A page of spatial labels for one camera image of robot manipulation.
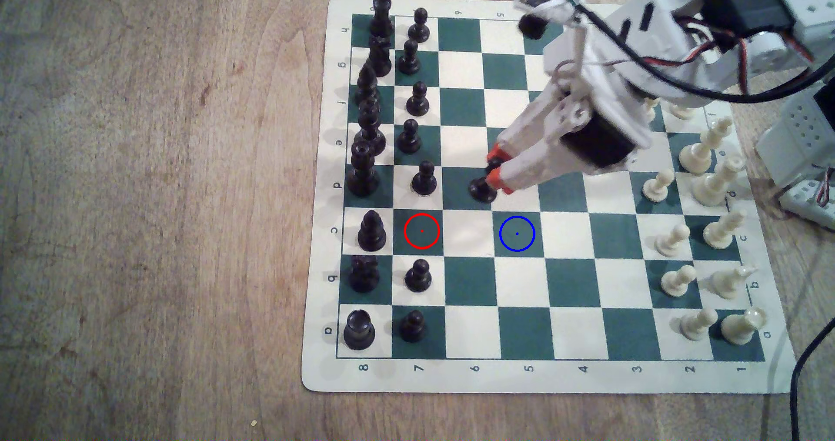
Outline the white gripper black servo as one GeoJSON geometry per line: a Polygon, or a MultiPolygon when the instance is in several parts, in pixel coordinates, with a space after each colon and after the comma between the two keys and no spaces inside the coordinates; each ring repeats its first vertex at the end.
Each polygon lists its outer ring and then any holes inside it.
{"type": "Polygon", "coordinates": [[[563,33],[544,50],[545,90],[487,154],[490,187],[511,194],[564,174],[623,170],[651,145],[644,102],[614,59],[563,33]]]}

